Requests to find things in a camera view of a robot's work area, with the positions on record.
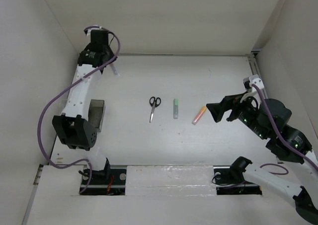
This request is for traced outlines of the orange capped marker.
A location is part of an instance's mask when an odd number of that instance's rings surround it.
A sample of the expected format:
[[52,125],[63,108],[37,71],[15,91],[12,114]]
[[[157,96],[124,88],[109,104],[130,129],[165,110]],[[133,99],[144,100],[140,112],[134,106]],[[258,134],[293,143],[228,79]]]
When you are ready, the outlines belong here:
[[111,67],[113,73],[114,73],[116,76],[119,76],[119,75],[120,75],[119,72],[117,71],[117,69],[116,69],[116,67],[115,67],[114,64],[110,64],[110,67]]

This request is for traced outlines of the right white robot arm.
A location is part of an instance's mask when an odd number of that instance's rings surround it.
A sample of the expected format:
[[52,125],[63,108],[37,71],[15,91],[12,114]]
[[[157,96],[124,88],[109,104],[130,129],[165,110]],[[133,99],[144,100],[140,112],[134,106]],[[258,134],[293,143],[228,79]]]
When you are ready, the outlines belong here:
[[299,184],[288,182],[262,169],[243,156],[219,175],[220,185],[244,182],[266,188],[289,203],[307,222],[318,223],[318,161],[307,137],[287,123],[291,110],[276,99],[261,99],[257,103],[245,93],[225,96],[219,103],[206,105],[214,121],[220,122],[230,111],[228,122],[240,120],[260,139],[267,140],[266,148],[293,171]]

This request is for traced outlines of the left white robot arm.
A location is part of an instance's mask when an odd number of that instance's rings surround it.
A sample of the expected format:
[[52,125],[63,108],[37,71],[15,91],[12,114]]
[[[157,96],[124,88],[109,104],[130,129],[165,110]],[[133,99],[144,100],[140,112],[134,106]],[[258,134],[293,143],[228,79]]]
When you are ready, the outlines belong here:
[[107,63],[116,60],[109,46],[109,31],[99,26],[85,29],[89,44],[79,54],[77,68],[66,105],[60,116],[54,116],[53,127],[60,142],[92,165],[92,176],[99,183],[109,181],[109,160],[96,145],[105,112],[104,100],[93,98],[94,88]]

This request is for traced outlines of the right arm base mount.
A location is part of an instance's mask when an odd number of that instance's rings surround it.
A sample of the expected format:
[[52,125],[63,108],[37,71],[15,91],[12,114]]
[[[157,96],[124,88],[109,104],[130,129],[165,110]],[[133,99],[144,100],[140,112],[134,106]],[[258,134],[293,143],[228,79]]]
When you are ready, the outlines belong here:
[[217,195],[262,195],[260,186],[243,177],[246,167],[252,162],[240,156],[230,166],[214,166],[211,182]]

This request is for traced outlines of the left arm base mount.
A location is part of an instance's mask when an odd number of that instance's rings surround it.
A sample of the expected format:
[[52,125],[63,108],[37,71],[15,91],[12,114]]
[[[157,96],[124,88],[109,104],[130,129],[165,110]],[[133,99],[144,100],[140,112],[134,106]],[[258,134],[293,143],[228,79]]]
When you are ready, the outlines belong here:
[[124,196],[127,167],[111,166],[108,178],[98,177],[94,172],[88,187],[80,193],[83,196]]

